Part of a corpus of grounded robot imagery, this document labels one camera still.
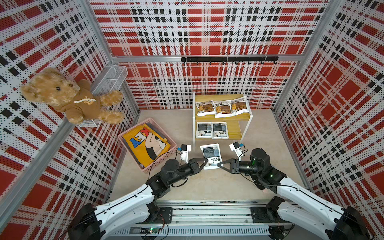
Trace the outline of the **blue coffee bag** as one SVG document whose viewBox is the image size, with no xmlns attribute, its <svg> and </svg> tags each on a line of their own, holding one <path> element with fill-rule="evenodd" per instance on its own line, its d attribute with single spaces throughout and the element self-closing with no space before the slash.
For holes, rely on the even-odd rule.
<svg viewBox="0 0 384 240">
<path fill-rule="evenodd" d="M 227 122 L 212 123 L 213 137 L 212 139 L 229 139 Z"/>
<path fill-rule="evenodd" d="M 212 137 L 212 122 L 197 122 L 196 139 L 211 139 Z"/>
<path fill-rule="evenodd" d="M 219 144 L 210 144 L 200 146 L 203 156 L 205 159 L 208 159 L 208 163 L 204 166 L 205 170 L 218 169 L 218 164 L 222 162 L 220 145 Z"/>
</svg>

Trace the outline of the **brown coffee bag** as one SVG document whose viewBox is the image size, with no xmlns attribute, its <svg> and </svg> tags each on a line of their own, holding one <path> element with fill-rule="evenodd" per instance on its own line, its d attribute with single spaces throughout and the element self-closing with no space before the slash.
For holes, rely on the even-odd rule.
<svg viewBox="0 0 384 240">
<path fill-rule="evenodd" d="M 226 118 L 226 117 L 232 117 L 232 106 L 231 101 L 214 101 L 214 107 L 215 107 L 215 118 Z"/>
<path fill-rule="evenodd" d="M 249 113 L 249 104 L 247 97 L 243 96 L 241 98 L 231 100 L 231 112 L 233 116 L 237 116 L 243 113 Z"/>
<path fill-rule="evenodd" d="M 215 115 L 216 109 L 214 106 L 214 101 L 198 102 L 196 103 L 197 107 L 197 116 L 204 117 L 207 115 Z"/>
</svg>

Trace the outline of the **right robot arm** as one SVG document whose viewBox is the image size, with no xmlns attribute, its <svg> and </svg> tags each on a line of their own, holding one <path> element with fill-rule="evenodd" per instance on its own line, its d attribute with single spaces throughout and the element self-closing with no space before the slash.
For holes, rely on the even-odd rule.
<svg viewBox="0 0 384 240">
<path fill-rule="evenodd" d="M 286 174 L 273 167 L 263 149 L 253 149 L 249 161 L 240 158 L 218 163 L 231 174 L 249 175 L 261 190 L 268 189 L 276 197 L 266 205 L 270 218 L 279 217 L 317 235 L 323 240 L 372 240 L 363 216 L 355 208 L 342 208 L 301 187 Z"/>
</svg>

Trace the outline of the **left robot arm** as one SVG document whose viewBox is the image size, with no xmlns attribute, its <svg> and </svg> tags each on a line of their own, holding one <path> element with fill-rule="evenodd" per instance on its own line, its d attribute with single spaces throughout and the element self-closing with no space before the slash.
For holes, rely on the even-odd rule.
<svg viewBox="0 0 384 240">
<path fill-rule="evenodd" d="M 68 226 L 71 240 L 105 240 L 125 227 L 153 221 L 159 214 L 156 200 L 171 190 L 171 185 L 200 173 L 208 159 L 191 159 L 180 165 L 168 160 L 160 172 L 133 192 L 104 205 L 87 204 L 80 208 Z"/>
</svg>

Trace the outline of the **yellow two-tier shelf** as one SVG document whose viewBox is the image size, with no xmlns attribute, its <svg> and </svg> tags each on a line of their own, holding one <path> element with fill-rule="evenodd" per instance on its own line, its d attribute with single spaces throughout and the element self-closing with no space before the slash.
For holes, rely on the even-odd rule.
<svg viewBox="0 0 384 240">
<path fill-rule="evenodd" d="M 208 139 L 196 138 L 197 122 L 212 122 L 212 123 L 226 122 L 228 126 L 228 134 L 229 134 L 228 140 L 233 140 L 234 142 L 243 141 L 246 135 L 246 132 L 251 124 L 251 121 L 253 119 L 253 113 L 249 106 L 248 101 L 247 101 L 247 106 L 248 106 L 248 109 L 250 110 L 248 113 L 243 113 L 234 117 L 226 117 L 226 118 L 215 118 L 214 115 L 199 117 L 197 116 L 198 108 L 196 106 L 196 103 L 199 103 L 199 102 L 207 102 L 210 100 L 213 100 L 213 101 L 235 100 L 241 97 L 246 97 L 246 94 L 242 92 L 241 94 L 237 94 L 237 95 L 196 95 L 196 92 L 193 92 L 193 113 L 192 113 L 192 119 L 193 119 L 192 150 L 193 151 L 196 148 L 196 141 L 208 140 Z"/>
</svg>

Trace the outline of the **pink plastic basket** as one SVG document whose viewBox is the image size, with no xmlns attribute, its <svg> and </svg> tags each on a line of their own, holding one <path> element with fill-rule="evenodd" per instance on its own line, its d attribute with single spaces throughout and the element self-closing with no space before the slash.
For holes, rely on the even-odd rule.
<svg viewBox="0 0 384 240">
<path fill-rule="evenodd" d="M 133 157 L 131 151 L 129 150 L 129 148 L 128 148 L 128 146 L 127 146 L 127 144 L 126 144 L 125 141 L 123 140 L 122 135 L 125 134 L 126 132 L 128 132 L 129 130 L 133 129 L 133 128 L 134 128 L 135 126 L 137 126 L 137 125 L 141 125 L 141 124 L 148 124 L 148 125 L 149 125 L 150 123 L 154 126 L 155 131 L 156 131 L 159 135 L 161 135 L 163 138 L 167 138 L 168 142 L 169 142 L 170 145 L 171 145 L 171 148 L 170 148 L 166 153 L 159 155 L 159 156 L 154 160 L 154 162 L 153 162 L 150 166 L 148 166 L 147 168 L 141 169 L 141 168 L 139 167 L 139 165 L 137 164 L 137 162 L 135 161 L 135 159 L 134 159 L 134 157 Z M 132 156 L 133 159 L 134 159 L 134 162 L 137 164 L 137 166 L 139 167 L 139 169 L 140 169 L 142 172 L 144 172 L 144 173 L 148 173 L 148 172 L 150 171 L 151 168 L 155 168 L 155 167 L 158 166 L 160 163 L 162 163 L 162 162 L 165 160 L 165 158 L 169 157 L 169 156 L 171 155 L 171 153 L 172 153 L 173 151 L 176 150 L 177 146 L 176 146 L 176 142 L 175 142 L 175 141 L 174 141 L 168 134 L 166 134 L 166 132 L 165 132 L 165 131 L 164 131 L 164 130 L 163 130 L 163 129 L 156 123 L 156 122 L 155 122 L 154 119 L 152 119 L 152 118 L 147 118 L 147 119 L 145 119 L 144 121 L 138 123 L 137 125 L 135 125 L 135 126 L 131 127 L 130 129 L 128 129 L 128 130 L 126 130 L 126 131 L 120 133 L 120 134 L 118 135 L 118 139 L 119 139 L 119 141 L 123 144 L 123 146 L 124 146 L 125 149 L 128 151 L 128 153 L 131 154 L 131 156 Z"/>
</svg>

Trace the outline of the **yellow printed cloth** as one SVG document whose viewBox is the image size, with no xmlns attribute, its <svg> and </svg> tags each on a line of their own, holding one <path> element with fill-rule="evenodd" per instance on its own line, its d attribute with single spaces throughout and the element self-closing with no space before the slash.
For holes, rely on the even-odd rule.
<svg viewBox="0 0 384 240">
<path fill-rule="evenodd" d="M 159 135 L 151 123 L 137 125 L 122 137 L 141 169 L 150 166 L 171 148 L 167 138 Z"/>
</svg>

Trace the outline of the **green circuit board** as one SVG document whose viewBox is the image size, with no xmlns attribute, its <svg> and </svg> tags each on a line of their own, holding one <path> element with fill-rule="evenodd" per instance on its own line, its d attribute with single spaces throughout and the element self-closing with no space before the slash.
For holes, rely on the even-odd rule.
<svg viewBox="0 0 384 240">
<path fill-rule="evenodd" d="M 155 227 L 150 227 L 150 228 L 141 228 L 141 235 L 157 235 L 158 232 L 161 230 L 161 228 L 155 228 Z"/>
</svg>

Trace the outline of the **brown teddy bear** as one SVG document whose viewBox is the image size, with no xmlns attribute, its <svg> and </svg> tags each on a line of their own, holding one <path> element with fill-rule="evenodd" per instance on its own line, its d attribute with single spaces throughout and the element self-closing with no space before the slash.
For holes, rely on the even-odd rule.
<svg viewBox="0 0 384 240">
<path fill-rule="evenodd" d="M 67 80 L 53 68 L 35 75 L 29 83 L 21 86 L 21 93 L 27 101 L 47 104 L 57 112 L 65 113 L 68 121 L 74 125 L 81 125 L 86 120 L 118 125 L 125 118 L 123 113 L 107 109 L 122 102 L 123 94 L 120 91 L 94 96 L 89 81 Z"/>
</svg>

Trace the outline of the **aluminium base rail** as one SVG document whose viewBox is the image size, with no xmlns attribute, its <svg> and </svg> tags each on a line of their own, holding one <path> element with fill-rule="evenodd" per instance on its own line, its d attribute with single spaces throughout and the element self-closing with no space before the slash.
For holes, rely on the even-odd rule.
<svg viewBox="0 0 384 240">
<path fill-rule="evenodd" d="M 191 203 L 176 206 L 162 203 L 160 208 L 173 208 L 170 224 L 151 224 L 148 221 L 125 227 L 109 236 L 139 237 L 140 239 L 164 240 L 169 237 L 207 236 L 268 236 L 283 240 L 297 225 L 289 223 L 253 223 L 251 207 L 265 207 L 266 203 L 222 203 L 216 206 Z M 161 228 L 157 235 L 141 235 L 141 228 Z"/>
</svg>

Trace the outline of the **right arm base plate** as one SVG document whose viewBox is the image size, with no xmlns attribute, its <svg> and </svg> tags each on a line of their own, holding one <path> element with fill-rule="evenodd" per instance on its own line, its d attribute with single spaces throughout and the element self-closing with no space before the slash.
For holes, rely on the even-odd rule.
<svg viewBox="0 0 384 240">
<path fill-rule="evenodd" d="M 250 211 L 253 223 L 289 223 L 282 220 L 279 216 L 269 217 L 265 207 L 251 207 Z"/>
</svg>

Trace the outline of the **black hook rail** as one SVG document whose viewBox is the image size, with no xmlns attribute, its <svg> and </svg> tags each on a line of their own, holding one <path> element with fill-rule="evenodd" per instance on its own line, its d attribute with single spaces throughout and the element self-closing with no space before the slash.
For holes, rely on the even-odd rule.
<svg viewBox="0 0 384 240">
<path fill-rule="evenodd" d="M 275 64 L 279 60 L 278 56 L 259 56 L 259 57 L 182 57 L 182 63 L 239 63 L 239 62 L 272 62 Z"/>
</svg>

